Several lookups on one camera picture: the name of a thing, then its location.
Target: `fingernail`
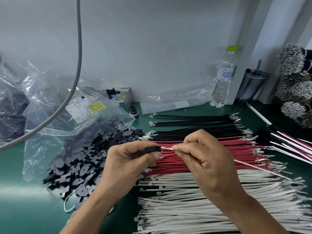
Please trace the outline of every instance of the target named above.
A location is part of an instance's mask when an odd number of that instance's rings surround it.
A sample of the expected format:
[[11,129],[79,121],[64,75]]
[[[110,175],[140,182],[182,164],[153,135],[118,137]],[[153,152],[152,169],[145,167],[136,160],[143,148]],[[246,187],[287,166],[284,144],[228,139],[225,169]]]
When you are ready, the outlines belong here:
[[155,152],[153,156],[154,156],[154,159],[157,160],[161,157],[161,152]]

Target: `bottle label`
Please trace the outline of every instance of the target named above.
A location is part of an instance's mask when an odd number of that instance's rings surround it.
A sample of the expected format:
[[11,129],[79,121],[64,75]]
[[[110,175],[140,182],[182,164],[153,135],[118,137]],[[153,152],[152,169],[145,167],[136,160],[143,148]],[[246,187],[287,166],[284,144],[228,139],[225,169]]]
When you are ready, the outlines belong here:
[[232,76],[233,69],[234,67],[227,68],[227,67],[217,66],[216,79],[222,80],[222,81],[229,81]]

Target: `workbench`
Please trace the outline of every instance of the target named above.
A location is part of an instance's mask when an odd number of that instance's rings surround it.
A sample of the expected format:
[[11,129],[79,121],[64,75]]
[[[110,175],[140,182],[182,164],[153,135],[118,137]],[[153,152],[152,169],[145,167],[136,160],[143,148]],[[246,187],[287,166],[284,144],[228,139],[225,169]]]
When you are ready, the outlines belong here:
[[[150,130],[173,130],[173,127],[149,127],[149,115],[142,115],[138,103],[140,117],[136,119],[133,126]],[[286,118],[276,107],[262,105],[260,102],[253,102],[252,105],[260,111],[273,124],[282,128],[286,133],[302,139],[311,139],[311,129],[301,129],[294,121]],[[260,126],[266,125],[248,107],[237,107],[225,105],[222,108],[212,107],[209,104],[162,112],[160,114],[176,115],[224,115],[237,113],[242,124],[253,131]],[[272,158],[275,161],[288,162],[286,171],[292,172],[289,177],[302,177],[306,180],[305,189],[312,197],[312,172],[310,165],[295,160],[280,153],[266,151],[266,154],[275,154]],[[71,214],[63,210],[64,202],[60,197],[49,193],[41,180],[26,182],[22,178],[24,161],[24,144],[18,145],[0,154],[0,233],[1,234],[56,234],[64,227]],[[107,217],[101,233],[105,234],[132,234],[137,230],[137,223],[134,217],[137,216],[140,206],[138,197],[148,197],[150,194],[140,193],[138,187],[134,187],[116,206],[115,210]],[[71,197],[67,207],[74,204],[75,199]]]

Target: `cardboard box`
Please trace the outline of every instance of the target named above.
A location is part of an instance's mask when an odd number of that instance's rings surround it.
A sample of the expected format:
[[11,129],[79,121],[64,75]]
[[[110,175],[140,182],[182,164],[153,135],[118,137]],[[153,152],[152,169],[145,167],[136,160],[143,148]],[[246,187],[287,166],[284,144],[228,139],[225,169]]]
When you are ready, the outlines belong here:
[[112,95],[113,98],[111,99],[111,101],[115,102],[126,112],[129,112],[130,104],[132,102],[130,87],[119,89],[115,88],[115,90],[120,91],[120,94]]

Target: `hand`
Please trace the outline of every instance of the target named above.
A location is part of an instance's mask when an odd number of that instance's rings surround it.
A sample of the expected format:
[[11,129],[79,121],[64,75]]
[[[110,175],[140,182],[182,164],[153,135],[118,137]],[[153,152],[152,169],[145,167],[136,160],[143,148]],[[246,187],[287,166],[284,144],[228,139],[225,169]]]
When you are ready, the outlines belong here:
[[206,131],[198,130],[172,148],[185,161],[202,193],[219,209],[230,208],[231,204],[244,202],[248,197],[239,181],[232,154]]
[[112,146],[107,153],[97,192],[109,193],[117,203],[135,185],[141,172],[148,165],[156,165],[155,160],[161,157],[160,152],[144,154],[144,149],[150,146],[159,145],[147,141],[134,141]]

